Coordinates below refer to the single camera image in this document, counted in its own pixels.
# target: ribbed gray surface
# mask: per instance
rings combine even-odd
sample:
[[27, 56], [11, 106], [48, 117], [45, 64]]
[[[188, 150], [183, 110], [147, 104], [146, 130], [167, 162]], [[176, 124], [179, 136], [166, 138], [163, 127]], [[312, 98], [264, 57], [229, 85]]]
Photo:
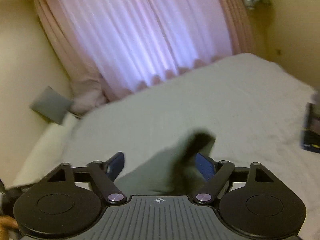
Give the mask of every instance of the ribbed gray surface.
[[186, 196], [133, 196], [109, 207], [100, 221], [71, 240], [245, 240], [227, 229], [210, 207]]

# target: bed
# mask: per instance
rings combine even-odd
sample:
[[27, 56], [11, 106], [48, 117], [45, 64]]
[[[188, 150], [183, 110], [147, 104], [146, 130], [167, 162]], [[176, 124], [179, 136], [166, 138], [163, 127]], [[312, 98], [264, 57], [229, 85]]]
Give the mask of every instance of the bed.
[[123, 176], [192, 129], [205, 128], [217, 136], [212, 158], [236, 166], [261, 162], [290, 187], [307, 207], [300, 236], [319, 240], [320, 155], [300, 147], [313, 93], [275, 63], [252, 54], [228, 57], [107, 104], [81, 121], [68, 117], [59, 149], [48, 160], [46, 150], [31, 154], [15, 183], [36, 180], [61, 162], [83, 166], [118, 151], [126, 157]]

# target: gray square object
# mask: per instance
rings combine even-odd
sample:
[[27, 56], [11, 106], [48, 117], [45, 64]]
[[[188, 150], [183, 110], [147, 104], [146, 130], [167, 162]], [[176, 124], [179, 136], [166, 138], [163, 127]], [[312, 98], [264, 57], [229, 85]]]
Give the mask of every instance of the gray square object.
[[49, 118], [51, 121], [62, 124], [63, 118], [70, 109], [72, 101], [47, 87], [44, 92], [32, 103], [33, 111]]

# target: wall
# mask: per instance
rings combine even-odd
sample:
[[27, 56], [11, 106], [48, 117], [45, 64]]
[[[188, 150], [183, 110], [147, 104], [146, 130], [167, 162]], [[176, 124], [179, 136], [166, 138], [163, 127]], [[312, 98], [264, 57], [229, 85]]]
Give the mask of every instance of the wall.
[[69, 80], [31, 1], [0, 3], [0, 177], [10, 185], [48, 123], [29, 109], [47, 87], [70, 97]]
[[271, 0], [250, 12], [258, 55], [320, 86], [320, 0]]

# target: curtain fold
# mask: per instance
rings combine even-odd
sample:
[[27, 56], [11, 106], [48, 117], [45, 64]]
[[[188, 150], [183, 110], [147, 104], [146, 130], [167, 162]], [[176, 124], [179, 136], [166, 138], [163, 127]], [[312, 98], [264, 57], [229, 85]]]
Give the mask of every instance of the curtain fold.
[[75, 91], [95, 90], [90, 106], [253, 52], [241, 0], [34, 1]]

